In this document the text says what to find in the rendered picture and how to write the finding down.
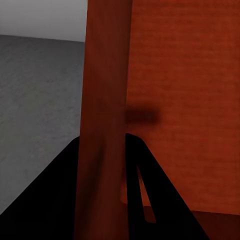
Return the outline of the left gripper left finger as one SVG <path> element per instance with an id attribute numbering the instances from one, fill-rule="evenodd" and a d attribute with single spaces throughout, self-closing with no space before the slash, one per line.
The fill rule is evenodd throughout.
<path id="1" fill-rule="evenodd" d="M 0 214 L 0 240 L 74 240 L 80 137 Z"/>

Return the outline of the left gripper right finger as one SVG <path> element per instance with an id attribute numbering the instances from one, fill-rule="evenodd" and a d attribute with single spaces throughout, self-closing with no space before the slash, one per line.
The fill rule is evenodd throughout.
<path id="1" fill-rule="evenodd" d="M 210 240 L 144 141 L 125 135 L 129 240 Z M 145 220 L 139 168 L 156 223 Z"/>

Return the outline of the storage box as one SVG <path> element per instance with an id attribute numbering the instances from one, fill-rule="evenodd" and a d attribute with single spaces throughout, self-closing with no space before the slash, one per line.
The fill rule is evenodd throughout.
<path id="1" fill-rule="evenodd" d="M 73 240 L 129 240 L 126 133 L 210 240 L 240 240 L 240 0 L 88 0 Z"/>

